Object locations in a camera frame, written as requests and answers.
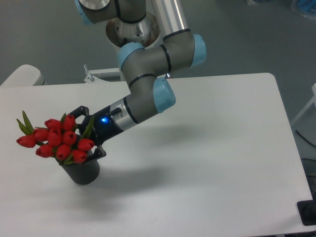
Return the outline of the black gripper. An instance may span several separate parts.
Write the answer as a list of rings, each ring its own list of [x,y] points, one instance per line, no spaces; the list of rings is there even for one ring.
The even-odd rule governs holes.
[[[73,116],[77,125],[88,125],[89,119],[94,117],[93,129],[89,139],[97,147],[94,151],[88,151],[87,162],[105,157],[106,151],[103,149],[102,144],[123,132],[111,117],[111,106],[107,106],[92,115],[89,115],[88,107],[79,106],[67,115]],[[79,117],[83,117],[81,122],[76,121]]]

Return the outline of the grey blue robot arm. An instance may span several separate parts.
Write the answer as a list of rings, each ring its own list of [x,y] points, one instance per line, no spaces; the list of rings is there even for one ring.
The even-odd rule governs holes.
[[[78,0],[76,7],[87,24],[107,22],[108,39],[118,47],[118,66],[130,94],[93,115],[86,107],[80,133],[95,144],[87,161],[102,158],[108,139],[172,107],[176,98],[164,75],[193,67],[206,59],[206,45],[191,32],[179,0],[152,1],[154,13],[143,0]]]

